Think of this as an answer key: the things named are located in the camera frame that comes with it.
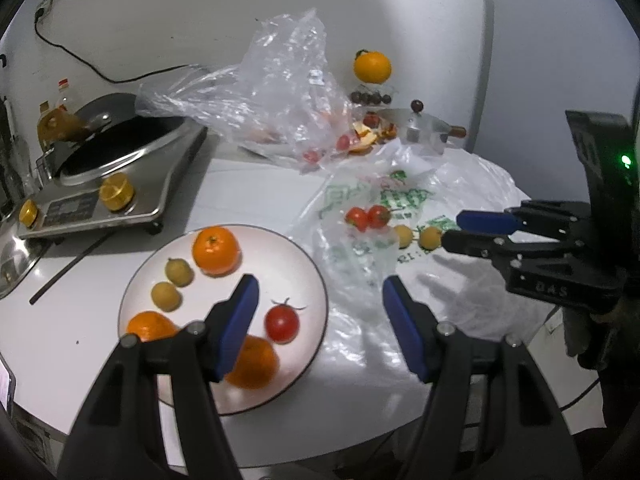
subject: orange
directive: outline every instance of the orange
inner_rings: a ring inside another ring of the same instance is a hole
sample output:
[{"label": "orange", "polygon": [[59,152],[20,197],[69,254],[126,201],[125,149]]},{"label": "orange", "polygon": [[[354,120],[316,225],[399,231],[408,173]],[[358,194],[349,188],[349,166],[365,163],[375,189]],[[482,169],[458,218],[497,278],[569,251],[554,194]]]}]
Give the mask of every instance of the orange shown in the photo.
[{"label": "orange", "polygon": [[178,330],[170,319],[153,310],[136,314],[127,325],[127,333],[136,334],[142,342],[171,337]]},{"label": "orange", "polygon": [[222,276],[240,263],[240,245],[229,229],[214,226],[198,233],[191,248],[193,261],[202,272]]},{"label": "orange", "polygon": [[280,367],[280,360],[269,341],[248,335],[242,343],[234,369],[225,379],[245,390],[257,390],[269,384]]},{"label": "orange", "polygon": [[353,73],[363,83],[382,84],[391,76],[391,62],[381,52],[361,50],[353,62]]}]

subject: white plate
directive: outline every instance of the white plate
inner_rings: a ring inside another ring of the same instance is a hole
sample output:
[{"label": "white plate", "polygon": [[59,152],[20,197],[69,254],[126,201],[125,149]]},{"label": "white plate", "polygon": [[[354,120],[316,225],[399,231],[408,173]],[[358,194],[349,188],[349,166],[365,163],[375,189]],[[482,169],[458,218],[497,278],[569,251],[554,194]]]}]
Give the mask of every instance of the white plate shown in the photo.
[{"label": "white plate", "polygon": [[[260,283],[260,301],[249,327],[249,334],[266,338],[264,316],[273,301],[290,298],[289,304],[299,310],[300,332],[287,345],[274,344],[280,358],[280,369],[271,383],[259,390],[242,390],[226,381],[211,383],[211,391],[220,415],[245,412],[261,406],[289,388],[302,375],[316,356],[328,315],[328,300],[324,281],[316,265],[306,253],[288,238],[267,229],[238,224],[225,225],[238,239],[242,263],[233,273],[211,278],[198,270],[191,257],[191,246],[198,231],[187,233],[169,242],[152,254],[136,271],[127,285],[118,316],[118,336],[126,333],[129,320],[145,310],[160,310],[151,301],[151,288],[166,281],[164,265],[169,258],[184,258],[195,271],[191,285],[179,288],[182,304],[165,314],[176,325],[184,326],[195,319],[204,319],[210,308],[226,300],[240,277],[253,274]],[[158,377],[160,400],[173,405],[171,381]]]}]

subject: metal bolt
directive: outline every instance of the metal bolt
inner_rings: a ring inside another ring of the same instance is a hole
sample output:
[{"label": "metal bolt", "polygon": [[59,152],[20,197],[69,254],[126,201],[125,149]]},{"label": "metal bolt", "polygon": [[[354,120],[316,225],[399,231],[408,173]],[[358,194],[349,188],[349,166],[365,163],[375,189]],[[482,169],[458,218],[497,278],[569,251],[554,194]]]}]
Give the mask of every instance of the metal bolt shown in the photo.
[{"label": "metal bolt", "polygon": [[436,330],[444,337],[447,337],[456,331],[456,326],[449,321],[441,321],[440,323],[438,323]]},{"label": "metal bolt", "polygon": [[203,333],[207,329],[207,325],[204,324],[204,321],[191,321],[187,325],[187,332],[191,335],[198,335]]},{"label": "metal bolt", "polygon": [[138,336],[135,334],[125,334],[120,338],[120,345],[123,348],[133,348],[138,342]]},{"label": "metal bolt", "polygon": [[516,336],[515,334],[507,334],[504,337],[504,341],[511,348],[517,348],[518,346],[520,346],[522,344],[522,341],[520,340],[520,338],[518,336]]}]

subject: stove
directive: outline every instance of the stove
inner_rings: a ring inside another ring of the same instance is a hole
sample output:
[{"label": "stove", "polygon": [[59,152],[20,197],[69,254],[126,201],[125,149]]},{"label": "stove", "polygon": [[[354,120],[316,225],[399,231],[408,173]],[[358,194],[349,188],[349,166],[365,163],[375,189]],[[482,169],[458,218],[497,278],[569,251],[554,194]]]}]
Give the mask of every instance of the stove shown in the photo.
[{"label": "stove", "polygon": [[135,114],[135,96],[110,94],[77,115],[108,124],[78,146],[24,203],[20,238],[143,225],[161,228],[168,200],[202,145],[206,128],[187,118]]}]

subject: wall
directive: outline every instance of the wall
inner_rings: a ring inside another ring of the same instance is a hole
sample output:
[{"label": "wall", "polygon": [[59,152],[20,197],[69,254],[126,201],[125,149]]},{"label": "wall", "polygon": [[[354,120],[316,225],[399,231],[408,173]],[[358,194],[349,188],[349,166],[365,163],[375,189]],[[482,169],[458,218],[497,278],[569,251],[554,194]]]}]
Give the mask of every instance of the wall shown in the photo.
[{"label": "wall", "polygon": [[[0,91],[14,106],[18,130],[37,156],[38,104],[54,99],[68,77],[86,100],[115,90],[33,33],[41,0],[26,0],[0,42],[9,65]],[[394,64],[396,104],[419,98],[426,109],[469,126],[484,97],[485,21],[491,0],[55,0],[40,29],[113,78],[174,64],[224,66],[241,60],[258,20],[317,7],[328,33],[327,56],[347,88],[354,53],[381,50]],[[135,91],[136,85],[120,86]]]},{"label": "wall", "polygon": [[638,38],[615,0],[495,0],[494,27],[475,152],[534,198],[588,199],[564,111],[629,120]]}]

